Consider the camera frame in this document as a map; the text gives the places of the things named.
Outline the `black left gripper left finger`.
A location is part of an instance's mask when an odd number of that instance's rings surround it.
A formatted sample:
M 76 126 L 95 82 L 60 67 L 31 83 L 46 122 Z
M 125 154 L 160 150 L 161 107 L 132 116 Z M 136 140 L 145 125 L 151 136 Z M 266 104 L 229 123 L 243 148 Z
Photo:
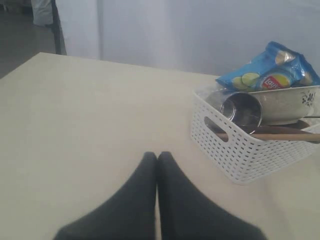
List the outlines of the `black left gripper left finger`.
M 157 157 L 145 152 L 122 187 L 102 205 L 63 226 L 56 240 L 154 240 Z

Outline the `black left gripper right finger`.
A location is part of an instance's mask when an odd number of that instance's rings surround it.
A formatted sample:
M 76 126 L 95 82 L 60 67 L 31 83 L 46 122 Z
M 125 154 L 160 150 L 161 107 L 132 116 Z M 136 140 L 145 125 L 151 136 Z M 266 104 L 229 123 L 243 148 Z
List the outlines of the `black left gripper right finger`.
M 170 152 L 158 156 L 156 169 L 162 239 L 264 239 L 258 227 L 232 215 L 198 190 Z

